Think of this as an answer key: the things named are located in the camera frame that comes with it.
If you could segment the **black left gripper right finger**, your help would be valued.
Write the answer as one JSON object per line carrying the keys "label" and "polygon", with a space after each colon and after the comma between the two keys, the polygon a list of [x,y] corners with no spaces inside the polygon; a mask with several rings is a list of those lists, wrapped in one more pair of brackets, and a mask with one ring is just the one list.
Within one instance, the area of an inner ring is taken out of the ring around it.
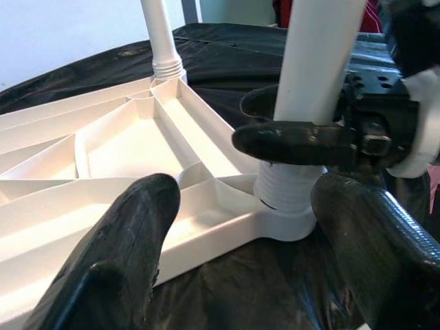
{"label": "black left gripper right finger", "polygon": [[394,196],[328,173],[311,206],[371,330],[440,330],[440,243]]}

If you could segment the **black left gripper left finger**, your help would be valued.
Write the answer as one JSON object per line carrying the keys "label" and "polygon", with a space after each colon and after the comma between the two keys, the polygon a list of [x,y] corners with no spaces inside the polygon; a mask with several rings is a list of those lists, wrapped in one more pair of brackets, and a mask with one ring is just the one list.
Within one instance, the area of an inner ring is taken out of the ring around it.
{"label": "black left gripper left finger", "polygon": [[141,330],[179,205],[170,175],[134,181],[78,242],[23,330]]}

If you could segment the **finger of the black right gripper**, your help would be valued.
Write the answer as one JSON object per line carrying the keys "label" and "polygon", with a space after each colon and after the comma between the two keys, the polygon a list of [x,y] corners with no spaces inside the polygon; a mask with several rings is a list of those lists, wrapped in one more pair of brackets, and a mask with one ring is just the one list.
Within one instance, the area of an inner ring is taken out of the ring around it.
{"label": "finger of the black right gripper", "polygon": [[255,120],[273,120],[278,85],[254,89],[244,95],[240,101],[240,110]]}
{"label": "finger of the black right gripper", "polygon": [[232,134],[232,143],[246,155],[278,164],[353,165],[358,154],[354,132],[338,124],[249,124]]}

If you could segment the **white plastic table leg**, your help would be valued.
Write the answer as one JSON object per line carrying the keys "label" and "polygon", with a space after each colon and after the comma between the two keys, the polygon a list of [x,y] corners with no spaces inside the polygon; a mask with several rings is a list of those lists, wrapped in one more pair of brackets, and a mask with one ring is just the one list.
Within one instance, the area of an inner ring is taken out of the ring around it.
{"label": "white plastic table leg", "polygon": [[182,58],[178,54],[164,0],[140,0],[153,53],[153,72],[157,80],[186,80]]}
{"label": "white plastic table leg", "polygon": [[[366,0],[293,0],[275,124],[332,121]],[[321,166],[261,162],[254,194],[280,214],[310,207]]]}

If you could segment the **white plastic table top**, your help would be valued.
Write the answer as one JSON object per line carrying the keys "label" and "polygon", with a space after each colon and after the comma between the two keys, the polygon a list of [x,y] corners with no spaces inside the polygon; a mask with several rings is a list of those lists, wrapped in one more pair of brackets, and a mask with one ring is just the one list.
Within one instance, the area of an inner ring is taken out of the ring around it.
{"label": "white plastic table top", "polygon": [[0,330],[21,330],[79,240],[136,179],[173,176],[181,206],[158,284],[259,238],[315,226],[314,176],[254,195],[258,162],[184,81],[144,78],[0,115]]}

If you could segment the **dark red fabric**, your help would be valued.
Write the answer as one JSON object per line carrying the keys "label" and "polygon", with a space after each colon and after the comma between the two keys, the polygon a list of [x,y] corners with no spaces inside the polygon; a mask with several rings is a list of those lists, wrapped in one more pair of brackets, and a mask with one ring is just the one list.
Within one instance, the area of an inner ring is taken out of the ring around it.
{"label": "dark red fabric", "polygon": [[[279,28],[288,28],[294,0],[272,0],[272,7]],[[381,33],[382,26],[377,10],[378,0],[366,0],[366,7],[359,31],[365,33]]]}

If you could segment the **black plastic table cover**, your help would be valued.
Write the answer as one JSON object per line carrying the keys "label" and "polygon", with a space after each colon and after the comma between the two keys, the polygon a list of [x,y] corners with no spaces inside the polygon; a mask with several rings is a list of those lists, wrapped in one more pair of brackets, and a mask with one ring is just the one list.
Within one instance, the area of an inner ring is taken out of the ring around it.
{"label": "black plastic table cover", "polygon": [[[274,84],[284,29],[191,23],[174,32],[189,85],[229,124],[247,123],[246,92]],[[148,41],[124,45],[0,92],[0,114],[146,78]],[[160,285],[144,330],[355,330],[362,323],[321,232],[258,239]]]}

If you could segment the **dark grey window frame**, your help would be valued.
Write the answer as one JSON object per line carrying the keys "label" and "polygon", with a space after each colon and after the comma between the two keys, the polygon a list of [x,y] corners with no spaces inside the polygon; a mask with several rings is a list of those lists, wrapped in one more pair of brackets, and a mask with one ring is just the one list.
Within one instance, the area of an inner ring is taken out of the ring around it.
{"label": "dark grey window frame", "polygon": [[181,0],[181,6],[186,25],[203,21],[200,0]]}

